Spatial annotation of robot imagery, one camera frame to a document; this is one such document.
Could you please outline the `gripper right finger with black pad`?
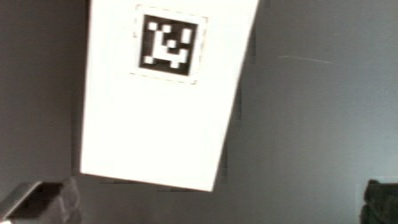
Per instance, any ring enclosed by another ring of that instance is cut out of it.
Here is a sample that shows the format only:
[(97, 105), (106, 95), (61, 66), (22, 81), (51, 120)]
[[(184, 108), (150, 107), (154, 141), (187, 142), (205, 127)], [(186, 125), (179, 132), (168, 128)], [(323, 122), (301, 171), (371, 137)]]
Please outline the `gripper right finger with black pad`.
[(360, 224), (398, 224), (398, 183), (367, 181)]

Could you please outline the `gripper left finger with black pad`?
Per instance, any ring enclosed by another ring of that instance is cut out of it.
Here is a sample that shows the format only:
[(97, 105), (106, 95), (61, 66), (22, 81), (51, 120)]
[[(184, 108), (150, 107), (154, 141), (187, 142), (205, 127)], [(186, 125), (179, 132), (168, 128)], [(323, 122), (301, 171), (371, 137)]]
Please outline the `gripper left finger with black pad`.
[(22, 182), (0, 200), (0, 224), (81, 224), (76, 181)]

